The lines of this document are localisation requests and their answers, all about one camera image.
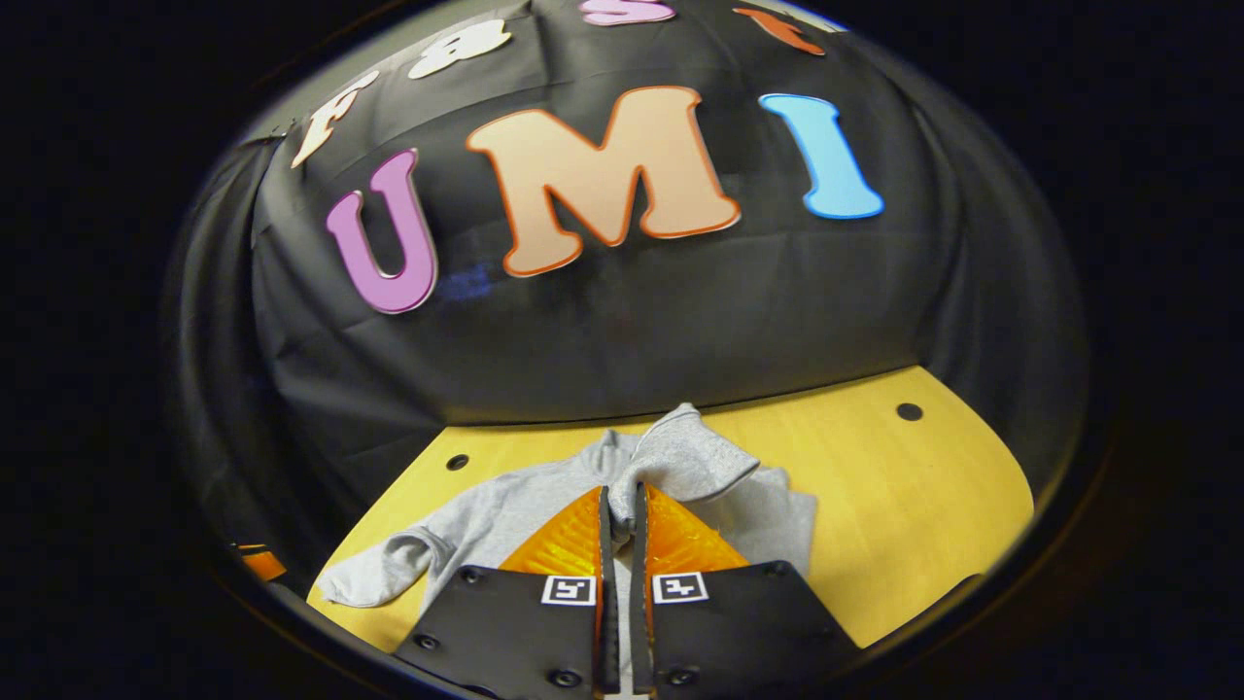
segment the black cloth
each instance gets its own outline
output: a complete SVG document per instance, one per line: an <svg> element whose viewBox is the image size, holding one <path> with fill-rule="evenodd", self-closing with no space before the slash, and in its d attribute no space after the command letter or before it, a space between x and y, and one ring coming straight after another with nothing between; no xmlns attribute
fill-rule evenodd
<svg viewBox="0 0 1244 700"><path fill-rule="evenodd" d="M379 77L299 168L309 114L284 139L233 153L207 188L174 264L194 481L220 527L271 533L262 542L299 569L292 588L448 424L713 407L924 366L1001 438L1034 494L1067 459L1087 388L1082 310L1057 224L999 139L852 32L801 25L826 51L815 57L729 4L677 11L600 27L575 2L532 0L447 27L374 66ZM493 17L509 42L407 77L432 41ZM508 275L496 173L468 134L541 108L600 143L616 99L654 85L702 96L695 118L741 220L653 239L638 226L641 185L631 233L608 247L557 204L583 254ZM797 143L758 102L774 92L837 107L880 215L804 208ZM439 281L418 308L387 315L353 287L325 219L363 191L373 254L401 269L368 180L406 148L419 150Z"/></svg>

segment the screw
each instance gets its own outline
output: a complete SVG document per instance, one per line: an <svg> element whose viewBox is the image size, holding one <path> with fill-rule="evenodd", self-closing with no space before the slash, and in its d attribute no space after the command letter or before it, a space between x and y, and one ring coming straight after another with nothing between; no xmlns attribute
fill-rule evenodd
<svg viewBox="0 0 1244 700"><path fill-rule="evenodd" d="M669 671L669 685L690 685L699 678L690 669L673 669Z"/></svg>
<svg viewBox="0 0 1244 700"><path fill-rule="evenodd" d="M916 404L899 404L896 412L904 421L918 421L924 418L924 412Z"/></svg>
<svg viewBox="0 0 1244 700"><path fill-rule="evenodd" d="M575 671L554 671L549 674L549 683L559 688L575 688L582 681L583 679L578 678L578 674Z"/></svg>

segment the orange letter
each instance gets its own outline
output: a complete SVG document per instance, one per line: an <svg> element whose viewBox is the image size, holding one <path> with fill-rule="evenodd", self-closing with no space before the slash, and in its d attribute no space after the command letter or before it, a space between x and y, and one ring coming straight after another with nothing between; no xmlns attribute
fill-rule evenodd
<svg viewBox="0 0 1244 700"><path fill-rule="evenodd" d="M596 147L544 109L524 109L475 129L466 148L496 170L514 247L505 271L531 276L569 264L583 241L557 225L557 196L607 245L626 239L636 180L643 173L648 210L639 228L654 237L720 230L739 220L722 191L695 123L698 92L641 87L618 97Z"/></svg>
<svg viewBox="0 0 1244 700"><path fill-rule="evenodd" d="M768 31L774 39L785 41L786 44L790 44L795 48L799 48L801 51L807 51L814 56L825 55L825 48L821 48L815 44L809 44L807 41L800 39L799 35L804 34L804 31L795 25L789 25L768 12L761 12L760 10L753 10L750 7L735 7L734 11L740 15L748 15L749 17L756 20L756 24L760 25L761 29Z"/></svg>

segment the wooden table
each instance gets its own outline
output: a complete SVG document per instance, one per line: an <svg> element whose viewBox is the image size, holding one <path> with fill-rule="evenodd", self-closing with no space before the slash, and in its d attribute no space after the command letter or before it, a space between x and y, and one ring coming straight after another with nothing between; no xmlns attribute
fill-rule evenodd
<svg viewBox="0 0 1244 700"><path fill-rule="evenodd" d="M904 420L901 404L923 412ZM827 389L703 410L704 423L791 489L819 499L807 582L865 647L983 573L1033 517L1033 495L1001 440L922 368ZM504 472L570 458L606 428L642 434L659 417L622 421L447 428L337 547L327 566ZM468 455L460 471L447 463ZM378 608L307 602L383 652L419 615L425 578Z"/></svg>

